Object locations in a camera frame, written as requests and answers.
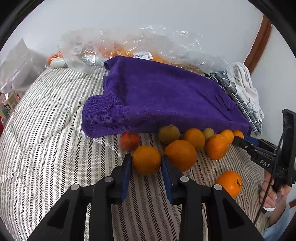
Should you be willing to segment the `blue sleeve forearm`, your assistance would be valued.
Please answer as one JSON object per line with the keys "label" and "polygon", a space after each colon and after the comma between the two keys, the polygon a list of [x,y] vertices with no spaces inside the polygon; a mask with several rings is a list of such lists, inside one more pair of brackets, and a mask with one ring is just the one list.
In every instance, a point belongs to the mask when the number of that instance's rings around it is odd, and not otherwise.
{"label": "blue sleeve forearm", "polygon": [[266,229],[263,233],[264,240],[278,240],[287,228],[290,216],[290,206],[278,205],[269,217]]}

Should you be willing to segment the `person's right hand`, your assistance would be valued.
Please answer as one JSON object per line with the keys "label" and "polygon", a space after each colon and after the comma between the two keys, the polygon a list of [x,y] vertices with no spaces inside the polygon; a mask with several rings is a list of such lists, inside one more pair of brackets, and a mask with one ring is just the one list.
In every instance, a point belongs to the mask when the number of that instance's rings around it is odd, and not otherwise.
{"label": "person's right hand", "polygon": [[282,185],[279,189],[280,196],[270,187],[268,189],[268,184],[271,179],[271,174],[264,171],[264,181],[261,185],[261,191],[259,194],[259,202],[263,204],[265,208],[276,208],[278,205],[283,205],[283,207],[287,204],[287,197],[292,189],[292,187],[288,185]]}

